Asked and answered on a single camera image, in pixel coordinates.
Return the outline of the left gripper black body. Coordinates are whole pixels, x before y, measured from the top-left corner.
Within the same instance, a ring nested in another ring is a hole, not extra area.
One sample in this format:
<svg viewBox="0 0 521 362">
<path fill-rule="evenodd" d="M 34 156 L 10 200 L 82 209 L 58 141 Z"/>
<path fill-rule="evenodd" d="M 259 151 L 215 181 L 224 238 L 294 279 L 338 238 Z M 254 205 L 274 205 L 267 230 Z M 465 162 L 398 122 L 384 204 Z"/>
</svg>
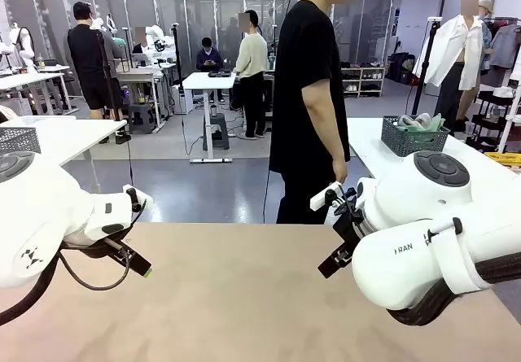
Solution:
<svg viewBox="0 0 521 362">
<path fill-rule="evenodd" d="M 126 246 L 119 238 L 103 238 L 90 246 L 78 246 L 62 242 L 61 250 L 79 251 L 91 259 L 111 258 L 120 263 L 126 263 L 132 259 L 132 249 Z"/>
</svg>

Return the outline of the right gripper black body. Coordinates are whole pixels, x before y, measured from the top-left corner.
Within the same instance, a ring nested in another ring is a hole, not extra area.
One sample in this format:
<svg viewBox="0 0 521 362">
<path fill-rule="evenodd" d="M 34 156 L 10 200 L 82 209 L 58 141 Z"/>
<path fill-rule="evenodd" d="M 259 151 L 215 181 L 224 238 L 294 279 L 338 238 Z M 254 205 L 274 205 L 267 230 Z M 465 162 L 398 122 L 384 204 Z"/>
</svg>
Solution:
<svg viewBox="0 0 521 362">
<path fill-rule="evenodd" d="M 344 240 L 344 243 L 340 246 L 341 251 L 353 253 L 360 240 L 365 236 L 361 229 L 363 220 L 364 217 L 360 211 L 354 213 L 346 211 L 333 224 L 334 231 Z"/>
</svg>

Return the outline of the person's right hand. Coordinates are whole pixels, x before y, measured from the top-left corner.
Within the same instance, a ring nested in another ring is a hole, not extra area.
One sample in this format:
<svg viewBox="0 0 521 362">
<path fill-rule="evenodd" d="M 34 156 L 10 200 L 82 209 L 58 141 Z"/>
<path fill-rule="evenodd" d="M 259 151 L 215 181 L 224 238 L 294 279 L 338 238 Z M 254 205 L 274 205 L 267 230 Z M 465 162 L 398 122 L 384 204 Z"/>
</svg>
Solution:
<svg viewBox="0 0 521 362">
<path fill-rule="evenodd" d="M 345 160 L 342 158 L 334 159 L 332 161 L 332 167 L 335 174 L 335 180 L 340 184 L 343 184 L 348 176 L 348 165 Z"/>
</svg>

